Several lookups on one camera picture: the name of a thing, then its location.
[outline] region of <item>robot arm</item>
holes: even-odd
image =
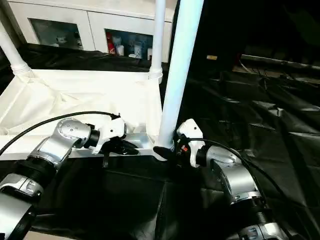
[[[30,202],[44,193],[72,148],[92,148],[98,154],[104,143],[126,133],[119,117],[95,130],[74,118],[61,120],[52,136],[45,138],[27,157],[17,162],[13,173],[0,182],[0,240],[20,240],[36,216]]]
[[[233,217],[239,220],[234,234],[227,240],[288,239],[262,198],[254,178],[235,154],[201,140],[190,141],[203,138],[193,119],[185,121],[177,135],[179,140],[173,158],[182,165],[187,161],[194,168],[210,168],[222,184]],[[155,147],[154,151],[164,158],[170,155],[162,147]]]

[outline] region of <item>glass cabinet door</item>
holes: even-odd
[[[104,31],[109,53],[136,59],[151,60],[152,35],[113,29],[104,29]]]
[[[95,49],[136,59],[152,58],[152,19],[88,12]],[[172,23],[164,23],[162,62],[169,59]]]
[[[30,18],[29,21],[41,45],[83,50],[76,24]]]
[[[95,50],[86,11],[20,2],[9,5],[28,43]]]

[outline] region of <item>white pipe joint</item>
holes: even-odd
[[[14,43],[9,37],[3,24],[0,22],[0,46],[8,58],[12,71],[15,75],[28,73],[31,71],[27,63],[21,58]]]
[[[177,125],[204,0],[181,0],[156,146],[174,148]]]
[[[152,60],[149,71],[150,79],[162,81],[162,49],[166,15],[166,0],[156,0],[154,16],[154,34],[152,43]]]

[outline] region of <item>cabinet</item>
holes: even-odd
[[[20,2],[9,4],[28,43],[95,50],[86,11]]]
[[[106,32],[121,37],[124,54],[133,54],[135,42],[142,45],[142,58],[147,59],[148,48],[152,48],[154,21],[137,17],[120,16],[99,12],[89,12],[89,21],[94,39],[95,49],[108,53]],[[163,30],[162,61],[169,58],[172,23],[165,22]]]
[[[166,0],[162,61],[168,62],[178,0]],[[156,0],[9,0],[28,43],[108,53],[106,33],[120,37],[124,54],[152,48]]]

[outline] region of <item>black plastic sheet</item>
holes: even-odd
[[[147,72],[150,67],[148,61],[34,45],[21,55],[35,69]],[[8,67],[2,65],[3,88],[12,79]],[[320,239],[319,87],[234,72],[220,79],[192,76],[178,124],[193,118],[206,138],[254,161],[292,201],[285,202],[255,172],[277,219],[305,239]],[[219,240],[241,221],[228,212],[208,169],[181,169],[147,156],[110,158],[103,169],[101,161],[68,159],[41,199],[32,230],[81,240]],[[0,173],[11,164],[1,161]]]

